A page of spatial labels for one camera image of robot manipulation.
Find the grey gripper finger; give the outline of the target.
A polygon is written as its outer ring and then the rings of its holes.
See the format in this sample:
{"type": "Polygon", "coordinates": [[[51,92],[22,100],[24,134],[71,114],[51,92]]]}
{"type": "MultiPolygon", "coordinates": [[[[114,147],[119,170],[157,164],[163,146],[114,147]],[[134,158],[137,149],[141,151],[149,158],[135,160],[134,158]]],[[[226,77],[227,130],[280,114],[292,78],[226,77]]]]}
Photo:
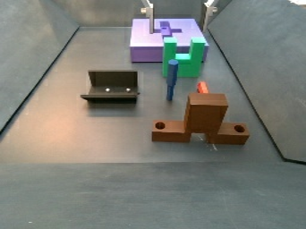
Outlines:
{"type": "Polygon", "coordinates": [[[209,27],[210,17],[215,12],[218,12],[217,7],[218,0],[207,0],[207,2],[203,4],[205,6],[205,21],[203,21],[203,30],[209,27]]]}
{"type": "Polygon", "coordinates": [[[142,14],[145,14],[150,20],[150,33],[154,34],[154,4],[150,0],[142,0],[142,4],[142,14]]]}

